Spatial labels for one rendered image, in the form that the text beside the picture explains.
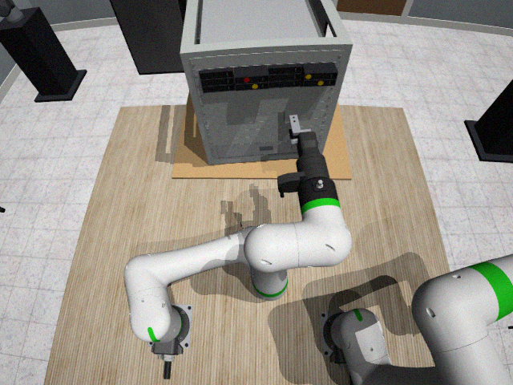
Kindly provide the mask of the tan flat board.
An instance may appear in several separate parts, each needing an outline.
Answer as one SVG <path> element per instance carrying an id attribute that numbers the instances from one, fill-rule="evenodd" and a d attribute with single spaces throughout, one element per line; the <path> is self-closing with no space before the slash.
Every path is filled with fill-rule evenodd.
<path id="1" fill-rule="evenodd" d="M 331 180 L 352 180 L 341 113 L 337 106 L 322 154 Z M 172 179 L 262 179 L 297 172 L 298 158 L 208 164 L 190 92 L 184 112 Z"/>

